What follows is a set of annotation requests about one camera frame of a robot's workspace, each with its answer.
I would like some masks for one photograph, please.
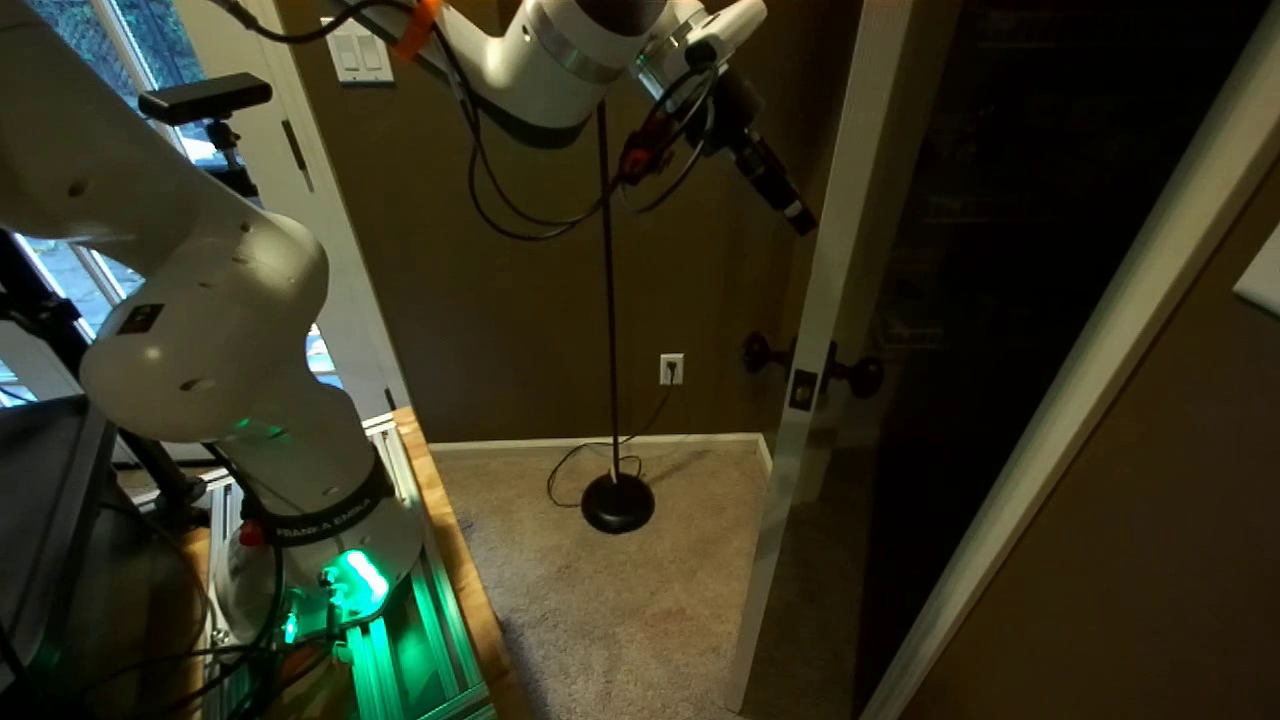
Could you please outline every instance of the door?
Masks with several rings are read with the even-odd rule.
[[[1275,96],[1264,93],[1275,73],[1275,12],[1262,12],[1264,4],[1239,4],[1224,14],[1198,0],[1161,12],[1094,8],[1090,21],[1072,8],[999,12],[999,25],[980,4],[965,12],[929,119],[929,157],[911,157],[891,265],[852,257],[844,277],[864,289],[869,272],[890,266],[878,277],[880,296],[844,304],[837,324],[837,355],[847,365],[847,349],[878,353],[890,383],[844,408],[844,387],[830,387],[830,413],[804,415],[804,445],[784,445],[788,427],[777,440],[777,494],[798,493],[777,509],[788,522],[771,515],[758,550],[758,578],[761,561],[771,561],[771,582],[763,613],[758,609],[763,620],[744,626],[744,645],[758,639],[747,710],[910,707],[1184,279],[1262,184],[1275,150]],[[1067,21],[1094,28],[1090,50],[1065,32]],[[967,73],[999,63],[1014,73],[997,81]],[[1036,75],[1044,63],[1072,63],[1080,75]],[[1176,93],[1154,84],[1154,63],[1190,63],[1169,73]],[[997,89],[1003,102],[985,98],[980,116],[965,116],[976,89]],[[988,184],[997,167],[1026,172],[1008,184],[1021,204],[999,204]],[[940,265],[940,235],[967,249]]]
[[[758,538],[754,588],[728,673],[728,705],[747,717],[847,717],[858,582],[839,564],[862,543],[825,543],[831,527],[864,527],[862,484],[830,472],[869,472],[878,403],[852,403],[830,353],[858,365],[871,344],[871,311],[897,220],[903,211],[924,119],[953,42],[959,0],[864,4],[837,122],[830,193],[804,292],[771,493]]]
[[[1262,701],[1243,676],[1224,673],[1258,662],[1258,626],[1250,626],[1250,613],[1239,609],[1215,613],[1215,601],[1236,597],[1239,577],[1258,577],[1243,557],[1264,543],[1243,538],[1253,527],[1250,513],[1239,522],[1212,519],[1212,513],[1243,498],[1233,484],[1271,480],[1269,472],[1258,475],[1262,457],[1271,451],[1269,433],[1253,435],[1233,415],[1271,408],[1250,400],[1264,387],[1264,380],[1253,387],[1250,370],[1264,366],[1275,344],[1224,289],[1239,277],[1239,249],[1258,242],[1275,220],[1275,180],[1269,193],[1262,189],[1280,150],[1280,98],[1269,93],[1280,73],[1280,8],[1258,4],[1239,21],[1236,32],[1215,32],[1236,37],[1236,48],[1220,50],[1230,69],[1220,73],[1212,106],[1169,172],[1161,198],[1146,214],[1132,250],[1058,370],[1042,413],[980,498],[976,519],[956,535],[959,543],[922,617],[899,636],[891,659],[884,659],[884,676],[869,684],[864,717],[953,717],[956,707],[973,707],[976,717],[1161,717],[1169,707],[1198,717],[1200,707],[1212,717],[1230,701],[1243,707]],[[1146,380],[1154,377],[1150,366],[1180,377],[1154,387]],[[1258,493],[1239,509],[1262,513],[1264,502],[1269,493]],[[1026,662],[985,684],[965,676],[993,673],[993,662],[973,662],[973,648],[993,657],[993,626],[997,636],[1003,633],[1008,648],[1014,624],[1029,626],[1017,633],[1017,645],[1029,648],[1021,651]],[[1104,639],[1109,659],[1080,657],[1085,636]],[[1190,657],[1215,645],[1208,676],[1224,676],[1220,697],[1212,697],[1212,678],[1198,678],[1200,666],[1190,673],[1180,662],[1180,645],[1192,645]],[[1034,684],[1058,684],[1049,676],[1080,678],[1080,701],[1051,705],[1051,691],[1034,691]]]

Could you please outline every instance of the lamp base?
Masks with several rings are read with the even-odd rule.
[[[596,475],[583,493],[583,519],[596,531],[622,535],[644,527],[652,515],[652,489],[640,475]]]

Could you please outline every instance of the green light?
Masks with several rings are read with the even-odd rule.
[[[231,435],[239,435],[239,440],[273,440],[275,445],[275,440],[288,435],[288,427],[256,419],[256,415],[237,415]]]
[[[299,639],[295,613],[288,613],[288,620],[286,620],[286,645],[295,645],[295,639]]]
[[[343,620],[375,617],[391,593],[387,577],[362,550],[342,550],[330,564],[333,609]]]

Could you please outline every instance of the electrical cord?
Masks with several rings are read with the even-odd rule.
[[[150,673],[150,666],[162,666],[162,662],[219,657],[219,651],[247,651],[247,648],[253,648],[253,645],[208,645],[208,648],[187,648],[187,651],[146,657],[146,659],[122,662],[122,666],[99,673],[95,678],[81,684],[74,707],[86,707],[86,701],[90,701],[93,691],[99,691],[104,684],[112,684],[112,678],[122,678],[122,676]]]
[[[127,502],[127,509],[122,509],[122,502],[104,498],[99,509],[109,509],[109,513],[118,513],[118,515],[125,515],[125,519],[132,519],[132,522],[139,522],[139,527],[150,531],[150,538],[154,538],[154,543],[164,543],[164,546],[182,561],[182,568],[185,568],[187,582],[191,582],[191,588],[195,588],[195,597],[201,597],[201,624],[195,624],[195,633],[191,633],[187,648],[195,648],[195,645],[201,645],[203,624],[211,624],[211,633],[218,633],[218,613],[211,613],[211,601],[208,601],[203,577],[201,577],[195,561],[182,546],[182,538],[178,538],[171,531],[164,531],[156,519],[150,519],[139,509],[132,509],[132,502]]]
[[[247,639],[247,648],[245,648],[228,666],[219,666],[211,678],[203,678],[201,689],[191,689],[191,691],[178,697],[171,705],[164,705],[156,717],[178,717],[178,710],[191,707],[195,701],[203,701],[208,691],[218,691],[226,678],[231,678],[239,666],[247,666],[260,651],[268,651],[273,626],[275,626],[275,617],[282,617],[282,597],[286,597],[286,550],[275,546],[275,588],[273,588],[273,604],[268,604],[264,624],[260,624],[256,636]]]
[[[237,14],[247,32],[273,40],[273,42],[317,42],[323,37],[333,37],[335,28],[343,28],[348,21],[358,21],[362,12],[370,8],[402,8],[402,12],[411,12],[407,4],[402,0],[358,0],[358,4],[343,4],[330,25],[321,28],[309,28],[309,32],[275,32],[275,28],[264,28],[239,0],[211,0],[218,8],[226,8],[228,14]]]
[[[640,427],[631,427],[631,433],[623,435],[623,445],[631,445],[635,435],[647,435],[652,423],[670,413],[670,400],[673,400],[673,387],[663,387],[663,396],[652,403],[647,419],[644,419]],[[547,480],[546,480],[547,502],[558,502],[558,509],[581,509],[577,498],[561,498],[561,494],[558,494],[558,480],[561,480],[561,472],[563,472],[569,458],[577,458],[581,451],[596,451],[596,448],[608,448],[608,445],[572,445],[572,448],[551,463],[551,472],[547,472]]]
[[[28,689],[28,662],[24,657],[13,648],[13,633],[0,624],[0,659],[13,673],[13,689]]]
[[[683,69],[659,96],[655,102],[644,111],[640,126],[628,134],[623,157],[622,157],[622,177],[628,184],[640,184],[644,177],[652,177],[663,157],[673,150],[673,144],[682,144],[682,134],[694,126],[697,116],[706,116],[706,134],[712,130],[712,93],[721,84],[721,75],[712,75],[712,69],[697,63]],[[706,81],[706,89],[697,93],[697,98],[683,98],[682,106],[673,102],[694,81]]]
[[[247,697],[247,707],[237,707],[231,717],[260,717],[264,707],[273,707],[291,684],[299,684],[305,676],[314,676],[317,666],[323,666],[323,662],[333,659],[333,639],[335,639],[335,636],[330,636],[330,645],[317,648],[317,659],[314,659],[314,662],[305,662],[299,673],[268,684],[264,697]]]
[[[606,189],[583,211],[577,214],[536,214],[528,211],[503,184],[499,184],[499,172],[490,157],[490,144],[485,144],[485,111],[480,111],[480,93],[471,89],[457,48],[448,42],[448,37],[440,32],[440,25],[434,28],[436,40],[440,40],[440,50],[452,69],[452,81],[457,81],[457,93],[462,93],[462,111],[463,111],[463,122],[471,130],[471,150],[467,150],[467,198],[476,208],[476,214],[503,240],[523,240],[523,242],[539,242],[539,240],[561,240],[569,231],[577,231],[583,220],[594,220],[606,198],[618,193],[618,189]],[[480,194],[480,172],[491,189],[491,194],[503,204],[503,211],[520,214],[523,225],[536,225],[536,231],[523,231],[523,229],[510,229]]]
[[[715,126],[715,98],[707,98],[706,116],[707,116],[706,119],[706,134],[697,138],[697,148],[683,158],[682,177],[663,193],[655,193],[647,204],[640,204],[640,214],[663,208],[683,189],[683,180],[701,167],[701,158],[707,157],[707,130]]]

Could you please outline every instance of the wall outlet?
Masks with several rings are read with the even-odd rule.
[[[683,383],[683,353],[655,355],[655,383]]]

